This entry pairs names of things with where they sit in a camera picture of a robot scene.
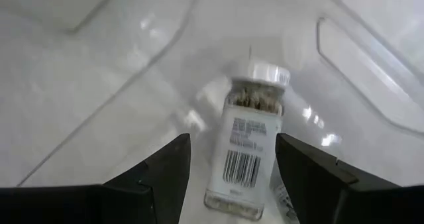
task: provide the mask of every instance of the label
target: label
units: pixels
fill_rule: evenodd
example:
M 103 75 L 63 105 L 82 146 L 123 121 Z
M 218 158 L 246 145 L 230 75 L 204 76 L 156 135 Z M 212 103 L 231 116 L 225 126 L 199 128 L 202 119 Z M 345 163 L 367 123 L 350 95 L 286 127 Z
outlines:
M 263 205 L 282 118 L 226 105 L 221 119 L 208 190 L 231 200 Z

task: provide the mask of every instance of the white lid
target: white lid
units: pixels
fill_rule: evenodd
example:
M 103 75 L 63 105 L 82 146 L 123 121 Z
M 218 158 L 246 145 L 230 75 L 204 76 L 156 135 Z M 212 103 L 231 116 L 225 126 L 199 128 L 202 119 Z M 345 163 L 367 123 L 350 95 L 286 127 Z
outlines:
M 285 89 L 289 86 L 290 72 L 275 64 L 251 59 L 248 66 L 238 64 L 233 78 L 261 82 Z

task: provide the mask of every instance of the robotic claw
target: robotic claw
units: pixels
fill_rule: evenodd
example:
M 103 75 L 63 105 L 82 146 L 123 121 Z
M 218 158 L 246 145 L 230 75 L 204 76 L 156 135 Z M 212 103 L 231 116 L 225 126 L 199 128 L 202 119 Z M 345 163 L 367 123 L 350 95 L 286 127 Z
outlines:
M 190 155 L 182 134 L 104 184 L 1 188 L 0 215 L 5 223 L 176 224 Z M 424 222 L 424 186 L 398 187 L 286 134 L 276 158 L 301 224 Z

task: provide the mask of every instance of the glass jar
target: glass jar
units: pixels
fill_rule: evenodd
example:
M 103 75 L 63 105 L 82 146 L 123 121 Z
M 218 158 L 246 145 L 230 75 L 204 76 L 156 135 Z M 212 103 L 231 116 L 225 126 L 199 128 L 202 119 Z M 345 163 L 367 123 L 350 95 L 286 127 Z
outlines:
M 282 96 L 290 74 L 263 62 L 252 63 L 250 77 L 235 77 L 221 117 L 207 207 L 259 220 L 282 128 Z

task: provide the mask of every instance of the white surface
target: white surface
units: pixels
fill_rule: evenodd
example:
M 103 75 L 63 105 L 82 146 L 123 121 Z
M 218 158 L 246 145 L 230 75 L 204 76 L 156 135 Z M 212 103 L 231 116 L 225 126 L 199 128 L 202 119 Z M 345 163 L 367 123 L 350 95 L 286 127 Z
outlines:
M 424 134 L 424 110 L 373 57 L 333 21 L 321 20 L 318 29 L 321 55 L 328 62 L 344 74 L 389 122 Z
M 145 67 L 174 36 L 190 1 L 111 0 L 73 35 L 1 13 L 0 184 L 17 185 Z M 229 89 L 226 74 L 234 63 L 247 64 L 250 45 L 255 57 L 291 72 L 287 133 L 389 181 L 422 184 L 422 135 L 387 122 L 346 74 L 320 57 L 316 25 L 323 15 L 351 24 L 330 0 L 198 0 L 172 49 L 86 122 L 24 186 L 105 182 L 189 132 L 191 171 L 180 223 L 249 223 L 209 211 L 203 193 Z M 419 86 L 404 84 L 414 101 L 420 98 L 422 90 L 412 89 Z M 282 223 L 272 198 L 267 200 L 259 223 Z
M 341 0 L 417 72 L 424 73 L 423 0 Z
M 0 7 L 34 18 L 49 27 L 72 30 L 105 0 L 0 0 Z
M 110 0 L 75 34 L 0 12 L 0 185 L 17 185 L 142 70 L 190 0 Z

